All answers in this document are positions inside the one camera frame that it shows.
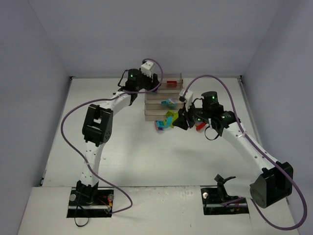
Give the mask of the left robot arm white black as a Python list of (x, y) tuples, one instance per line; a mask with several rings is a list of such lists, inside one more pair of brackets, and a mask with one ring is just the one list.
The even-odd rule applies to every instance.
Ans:
[(119, 85), (108, 101), (89, 105), (82, 128), (87, 162), (76, 184), (76, 192), (83, 202), (91, 205), (97, 196), (99, 179), (95, 174), (98, 174), (103, 148), (112, 135), (113, 116), (132, 105), (139, 91), (153, 90), (158, 84), (157, 74), (148, 76), (141, 69), (129, 69), (125, 85)]

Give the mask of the red curved lego piece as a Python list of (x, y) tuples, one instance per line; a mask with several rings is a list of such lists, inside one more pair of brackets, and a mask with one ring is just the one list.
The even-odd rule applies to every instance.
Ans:
[(202, 128), (204, 128), (206, 126), (206, 123), (204, 123), (204, 122), (201, 122), (200, 124), (198, 124), (197, 126), (196, 126), (196, 130), (197, 131), (200, 131)]

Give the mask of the green wide lego brick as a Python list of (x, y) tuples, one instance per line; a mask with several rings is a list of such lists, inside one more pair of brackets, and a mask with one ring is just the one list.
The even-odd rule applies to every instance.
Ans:
[(179, 117), (179, 114), (175, 113), (174, 116), (173, 116), (173, 121), (175, 121), (178, 117)]

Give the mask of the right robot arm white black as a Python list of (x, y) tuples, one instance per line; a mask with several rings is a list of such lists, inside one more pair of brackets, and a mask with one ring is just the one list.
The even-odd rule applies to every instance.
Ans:
[(235, 197), (250, 198), (265, 209), (289, 196), (292, 184), (286, 177), (293, 176), (292, 166), (287, 162), (280, 163), (271, 155), (265, 157), (264, 149), (254, 142), (240, 121), (236, 120), (235, 114), (224, 110), (218, 102), (217, 92), (209, 91), (201, 96), (202, 107), (197, 108), (193, 102), (193, 93), (180, 91), (179, 100), (183, 102), (183, 107), (179, 109), (179, 116), (173, 121), (173, 125), (188, 130), (196, 122), (208, 124), (217, 132), (218, 137), (224, 138), (236, 149), (254, 174), (248, 180), (217, 175), (215, 181), (222, 202), (225, 204)]

